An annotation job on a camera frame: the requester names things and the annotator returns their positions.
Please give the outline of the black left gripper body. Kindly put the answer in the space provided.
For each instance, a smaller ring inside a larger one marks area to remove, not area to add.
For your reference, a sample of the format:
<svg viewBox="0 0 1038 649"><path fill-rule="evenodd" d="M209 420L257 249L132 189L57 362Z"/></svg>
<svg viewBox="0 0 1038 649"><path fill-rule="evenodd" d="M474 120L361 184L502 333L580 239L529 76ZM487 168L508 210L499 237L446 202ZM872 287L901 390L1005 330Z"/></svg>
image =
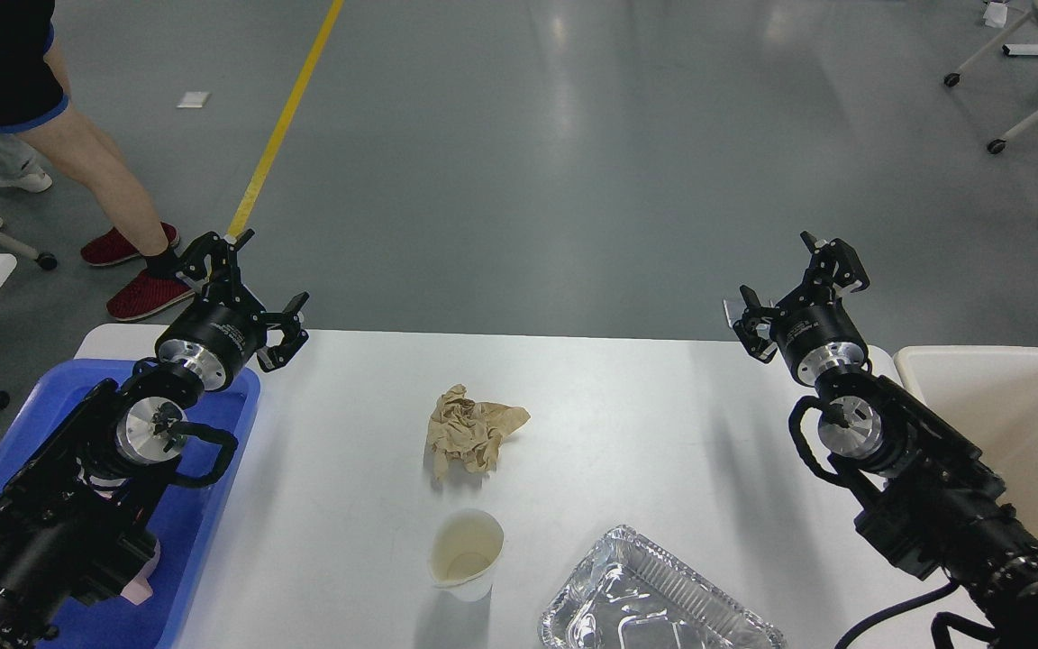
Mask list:
<svg viewBox="0 0 1038 649"><path fill-rule="evenodd" d="M204 390L231 385L265 343L262 309L215 301L194 301L156 341L158 361L177 364L195 374Z"/></svg>

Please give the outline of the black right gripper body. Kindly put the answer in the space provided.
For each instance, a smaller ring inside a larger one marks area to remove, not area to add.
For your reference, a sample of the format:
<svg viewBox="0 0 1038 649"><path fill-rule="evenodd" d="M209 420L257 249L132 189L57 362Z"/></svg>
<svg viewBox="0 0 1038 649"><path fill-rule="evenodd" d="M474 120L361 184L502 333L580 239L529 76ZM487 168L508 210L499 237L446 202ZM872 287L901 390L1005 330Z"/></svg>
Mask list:
<svg viewBox="0 0 1038 649"><path fill-rule="evenodd" d="M868 345L842 304L790 310L771 322L771 337L792 379L813 387L828 370L868 366Z"/></svg>

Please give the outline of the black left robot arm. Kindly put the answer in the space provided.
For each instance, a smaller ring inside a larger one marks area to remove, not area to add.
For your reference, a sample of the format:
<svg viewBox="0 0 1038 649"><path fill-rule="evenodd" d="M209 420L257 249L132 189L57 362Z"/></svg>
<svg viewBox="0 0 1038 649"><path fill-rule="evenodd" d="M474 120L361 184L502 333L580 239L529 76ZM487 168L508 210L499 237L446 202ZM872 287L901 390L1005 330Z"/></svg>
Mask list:
<svg viewBox="0 0 1038 649"><path fill-rule="evenodd" d="M279 370L309 337L308 293L268 310L243 283L236 256L252 237L190 243L176 275L193 303L127 379L100 379L0 490L0 648L59 636L67 599L119 596L155 560L148 525L166 490L209 488L231 468L239 439L187 411L229 388L249 357Z"/></svg>

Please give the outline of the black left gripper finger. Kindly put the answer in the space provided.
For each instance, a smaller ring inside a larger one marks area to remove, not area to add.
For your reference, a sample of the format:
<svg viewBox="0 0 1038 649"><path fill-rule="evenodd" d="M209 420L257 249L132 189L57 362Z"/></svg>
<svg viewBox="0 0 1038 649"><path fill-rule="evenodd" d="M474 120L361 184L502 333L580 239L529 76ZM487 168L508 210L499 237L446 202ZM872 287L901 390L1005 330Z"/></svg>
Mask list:
<svg viewBox="0 0 1038 649"><path fill-rule="evenodd" d="M304 329L301 310L308 301L308 292L296 293L281 310L264 310L257 316L257 325L263 330L263 345L257 349L257 362L263 372L283 369L299 353L309 340ZM277 344L268 344L267 333L278 330L281 339Z"/></svg>
<svg viewBox="0 0 1038 649"><path fill-rule="evenodd" d="M241 248L254 237L254 229L244 229L238 237L206 233L194 239L177 255L176 277L202 299L236 310L257 308L257 299L243 283L236 261Z"/></svg>

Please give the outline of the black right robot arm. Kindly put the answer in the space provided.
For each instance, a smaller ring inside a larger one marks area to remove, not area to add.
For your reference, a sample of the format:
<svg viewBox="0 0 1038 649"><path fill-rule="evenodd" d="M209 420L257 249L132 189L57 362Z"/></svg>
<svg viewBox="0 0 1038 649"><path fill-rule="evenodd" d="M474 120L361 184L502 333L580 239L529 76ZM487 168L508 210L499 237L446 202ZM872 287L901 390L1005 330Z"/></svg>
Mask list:
<svg viewBox="0 0 1038 649"><path fill-rule="evenodd" d="M842 304L870 283L857 252L841 239L800 238L811 254L802 282L771 306L742 285L744 309L732 329L752 358L768 364L781 356L811 389L792 407L790 438L813 475L861 502L861 537L899 570L918 579L943 571L948 580L865 617L839 646L964 589L985 623L938 613L930 625L936 648L951 648L954 632L989 648L1038 648L1038 539L1012 505L998 502L1006 485L983 452L873 372L869 346Z"/></svg>

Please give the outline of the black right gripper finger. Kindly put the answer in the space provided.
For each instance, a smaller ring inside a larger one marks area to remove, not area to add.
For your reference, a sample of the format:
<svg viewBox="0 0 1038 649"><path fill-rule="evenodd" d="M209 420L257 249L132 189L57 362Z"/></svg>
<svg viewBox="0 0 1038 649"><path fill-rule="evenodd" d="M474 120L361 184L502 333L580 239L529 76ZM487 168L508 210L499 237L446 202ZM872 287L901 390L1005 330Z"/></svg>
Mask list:
<svg viewBox="0 0 1038 649"><path fill-rule="evenodd" d="M770 328L778 309L774 306L765 305L758 297L758 293L747 285L739 288L744 310L737 320L733 321L733 331L739 342L744 345L744 350L753 359L769 364L775 356L778 346L770 340L770 334L762 335L760 329L763 325Z"/></svg>
<svg viewBox="0 0 1038 649"><path fill-rule="evenodd" d="M834 304L850 293L870 287L869 273L861 255L844 239L825 240L811 233L800 233L811 253L802 283L797 288L797 305Z"/></svg>

